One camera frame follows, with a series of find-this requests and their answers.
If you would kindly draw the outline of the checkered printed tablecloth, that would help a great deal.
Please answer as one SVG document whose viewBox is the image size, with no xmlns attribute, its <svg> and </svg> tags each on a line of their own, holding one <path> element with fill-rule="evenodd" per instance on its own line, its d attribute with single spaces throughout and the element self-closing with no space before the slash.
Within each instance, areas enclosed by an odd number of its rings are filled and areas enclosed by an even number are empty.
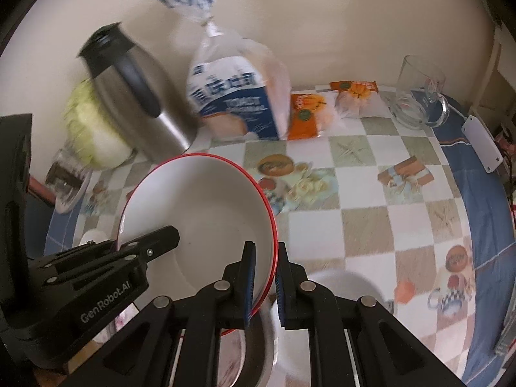
<svg viewBox="0 0 516 387">
<path fill-rule="evenodd" d="M 247 170 L 289 257 L 308 273 L 365 277 L 466 384 L 499 378 L 515 238 L 500 180 L 485 172 L 456 114 L 420 130 L 346 118 L 288 142 L 218 142 L 204 128 L 192 152 Z"/>
</svg>

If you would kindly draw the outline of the pink floral plate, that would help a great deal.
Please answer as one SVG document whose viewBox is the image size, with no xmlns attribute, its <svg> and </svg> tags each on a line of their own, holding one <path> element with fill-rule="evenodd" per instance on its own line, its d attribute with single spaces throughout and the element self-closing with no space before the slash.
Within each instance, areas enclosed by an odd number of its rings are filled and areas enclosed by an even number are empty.
<svg viewBox="0 0 516 387">
<path fill-rule="evenodd" d="M 235 329 L 220 338 L 217 386 L 234 386 L 244 367 L 251 325 Z"/>
</svg>

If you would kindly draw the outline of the orange snack packet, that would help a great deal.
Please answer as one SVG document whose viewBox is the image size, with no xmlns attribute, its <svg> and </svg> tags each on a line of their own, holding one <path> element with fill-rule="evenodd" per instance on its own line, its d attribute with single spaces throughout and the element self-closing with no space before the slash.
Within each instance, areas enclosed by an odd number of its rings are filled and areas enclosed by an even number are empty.
<svg viewBox="0 0 516 387">
<path fill-rule="evenodd" d="M 337 120 L 336 92 L 290 95 L 289 140 L 311 139 L 328 131 Z"/>
<path fill-rule="evenodd" d="M 336 109 L 343 119 L 388 116 L 375 81 L 339 80 L 331 82 L 330 88 L 338 92 Z"/>
</svg>

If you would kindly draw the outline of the grey metal round pan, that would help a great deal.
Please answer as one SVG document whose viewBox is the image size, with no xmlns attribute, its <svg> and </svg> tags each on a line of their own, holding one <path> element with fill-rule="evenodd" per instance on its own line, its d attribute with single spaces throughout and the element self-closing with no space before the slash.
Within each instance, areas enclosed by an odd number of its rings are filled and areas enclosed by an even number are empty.
<svg viewBox="0 0 516 387">
<path fill-rule="evenodd" d="M 245 329 L 242 369 L 234 382 L 237 387 L 265 387 L 275 360 L 275 332 L 270 309 L 263 306 Z"/>
</svg>

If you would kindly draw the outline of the white floral tray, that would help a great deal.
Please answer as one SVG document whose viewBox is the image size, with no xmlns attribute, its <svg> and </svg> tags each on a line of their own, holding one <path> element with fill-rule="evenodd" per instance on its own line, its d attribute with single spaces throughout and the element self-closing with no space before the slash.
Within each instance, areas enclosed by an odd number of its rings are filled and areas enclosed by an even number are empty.
<svg viewBox="0 0 516 387">
<path fill-rule="evenodd" d="M 45 185 L 55 196 L 55 211 L 59 214 L 71 212 L 85 194 L 92 176 L 92 170 L 68 170 L 54 163 L 48 171 Z"/>
</svg>

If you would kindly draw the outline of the napa cabbage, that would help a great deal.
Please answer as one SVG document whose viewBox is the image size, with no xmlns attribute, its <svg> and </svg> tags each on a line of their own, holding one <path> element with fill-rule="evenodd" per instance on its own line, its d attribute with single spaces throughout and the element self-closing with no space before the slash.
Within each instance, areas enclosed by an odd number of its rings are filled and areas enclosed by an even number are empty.
<svg viewBox="0 0 516 387">
<path fill-rule="evenodd" d="M 82 80 L 71 92 L 63 118 L 68 141 L 86 166 L 114 169 L 131 157 L 133 148 L 108 119 L 91 80 Z"/>
</svg>

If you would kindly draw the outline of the small white oval bowl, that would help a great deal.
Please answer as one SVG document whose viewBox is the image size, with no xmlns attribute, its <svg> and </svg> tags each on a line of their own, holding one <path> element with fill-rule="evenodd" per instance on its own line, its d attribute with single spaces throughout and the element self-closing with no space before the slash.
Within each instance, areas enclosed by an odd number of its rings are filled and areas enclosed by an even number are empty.
<svg viewBox="0 0 516 387">
<path fill-rule="evenodd" d="M 98 229 L 90 229 L 86 231 L 80 239 L 80 245 L 86 245 L 88 243 L 99 244 L 101 242 L 109 240 L 106 233 Z"/>
</svg>

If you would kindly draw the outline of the red rimmed white bowl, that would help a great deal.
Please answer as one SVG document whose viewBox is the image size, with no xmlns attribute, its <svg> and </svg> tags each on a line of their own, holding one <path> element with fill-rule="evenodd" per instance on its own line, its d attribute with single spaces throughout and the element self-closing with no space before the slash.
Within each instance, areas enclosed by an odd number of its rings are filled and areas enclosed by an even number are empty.
<svg viewBox="0 0 516 387">
<path fill-rule="evenodd" d="M 150 261 L 149 287 L 135 300 L 138 309 L 156 296 L 178 301 L 221 279 L 251 241 L 256 250 L 252 311 L 258 312 L 274 279 L 278 231 L 269 201 L 246 170 L 206 153 L 157 166 L 124 206 L 117 242 L 124 245 L 167 225 L 178 230 L 178 246 Z"/>
</svg>

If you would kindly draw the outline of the clear glass mug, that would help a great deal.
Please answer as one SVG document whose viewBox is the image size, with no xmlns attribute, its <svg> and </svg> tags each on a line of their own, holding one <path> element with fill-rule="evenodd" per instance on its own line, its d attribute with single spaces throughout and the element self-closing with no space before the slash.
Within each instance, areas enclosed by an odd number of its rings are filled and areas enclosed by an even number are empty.
<svg viewBox="0 0 516 387">
<path fill-rule="evenodd" d="M 389 105 L 393 118 L 414 130 L 440 127 L 451 111 L 442 94 L 445 80 L 433 63 L 415 55 L 405 56 Z"/>
</svg>

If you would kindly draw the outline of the toast bread bag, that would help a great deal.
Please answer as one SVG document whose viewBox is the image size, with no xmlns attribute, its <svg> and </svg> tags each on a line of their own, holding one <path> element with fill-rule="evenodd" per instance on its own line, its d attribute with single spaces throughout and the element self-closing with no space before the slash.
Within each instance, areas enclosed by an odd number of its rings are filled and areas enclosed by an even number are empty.
<svg viewBox="0 0 516 387">
<path fill-rule="evenodd" d="M 158 0 L 204 28 L 186 97 L 219 141 L 282 140 L 290 124 L 290 75 L 265 45 L 214 21 L 217 0 Z"/>
</svg>

